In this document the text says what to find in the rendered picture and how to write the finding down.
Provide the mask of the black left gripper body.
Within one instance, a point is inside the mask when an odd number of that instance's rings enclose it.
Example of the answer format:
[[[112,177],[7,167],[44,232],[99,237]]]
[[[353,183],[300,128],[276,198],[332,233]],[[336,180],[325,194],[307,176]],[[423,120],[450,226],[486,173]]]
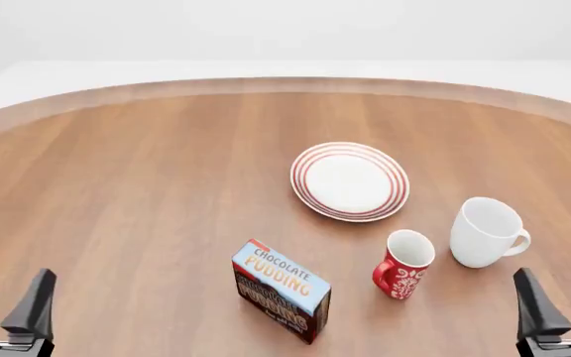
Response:
[[[0,357],[51,357],[55,345],[34,335],[13,335],[0,341]]]

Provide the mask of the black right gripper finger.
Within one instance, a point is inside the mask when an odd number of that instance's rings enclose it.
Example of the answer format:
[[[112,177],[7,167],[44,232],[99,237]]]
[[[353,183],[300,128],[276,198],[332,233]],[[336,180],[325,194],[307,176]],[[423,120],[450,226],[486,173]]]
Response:
[[[530,268],[514,273],[518,308],[518,339],[561,336],[571,331],[571,322],[549,299]]]

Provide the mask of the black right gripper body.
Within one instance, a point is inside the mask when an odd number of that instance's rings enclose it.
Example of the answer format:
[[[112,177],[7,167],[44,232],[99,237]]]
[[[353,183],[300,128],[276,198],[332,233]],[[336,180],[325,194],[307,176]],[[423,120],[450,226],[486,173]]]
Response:
[[[559,335],[518,335],[515,346],[520,357],[571,357],[571,339]]]

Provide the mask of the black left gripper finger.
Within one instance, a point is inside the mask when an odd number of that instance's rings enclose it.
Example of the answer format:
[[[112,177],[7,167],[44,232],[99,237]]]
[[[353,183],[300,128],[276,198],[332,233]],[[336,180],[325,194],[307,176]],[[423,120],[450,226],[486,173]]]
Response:
[[[57,275],[40,269],[28,290],[2,320],[9,339],[53,339],[52,307]]]

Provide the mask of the white plate with red rings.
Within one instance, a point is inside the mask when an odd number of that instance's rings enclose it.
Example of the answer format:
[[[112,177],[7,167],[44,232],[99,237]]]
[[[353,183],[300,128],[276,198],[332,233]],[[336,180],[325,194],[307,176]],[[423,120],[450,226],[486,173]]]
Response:
[[[382,151],[354,142],[306,149],[290,167],[295,195],[307,207],[345,222],[373,222],[397,213],[410,193],[402,166]]]

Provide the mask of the chocolate pudding box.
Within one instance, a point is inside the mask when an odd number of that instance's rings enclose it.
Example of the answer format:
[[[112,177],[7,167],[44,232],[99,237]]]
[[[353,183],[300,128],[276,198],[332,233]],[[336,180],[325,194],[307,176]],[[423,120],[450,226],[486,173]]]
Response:
[[[255,239],[231,263],[240,297],[306,344],[313,343],[328,320],[328,282]]]

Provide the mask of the white mug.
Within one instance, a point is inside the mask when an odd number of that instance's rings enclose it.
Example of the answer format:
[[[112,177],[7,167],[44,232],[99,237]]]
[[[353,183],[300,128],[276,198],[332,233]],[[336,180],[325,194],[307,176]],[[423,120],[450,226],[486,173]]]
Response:
[[[480,269],[503,257],[519,255],[531,245],[521,217],[501,201],[468,198],[457,213],[450,234],[453,257],[465,267]]]

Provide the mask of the red patterned mug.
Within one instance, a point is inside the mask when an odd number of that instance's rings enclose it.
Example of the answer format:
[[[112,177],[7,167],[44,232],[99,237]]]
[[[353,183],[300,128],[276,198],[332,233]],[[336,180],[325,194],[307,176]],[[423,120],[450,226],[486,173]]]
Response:
[[[435,258],[433,244],[416,231],[394,231],[384,260],[374,269],[374,284],[388,297],[408,299]]]

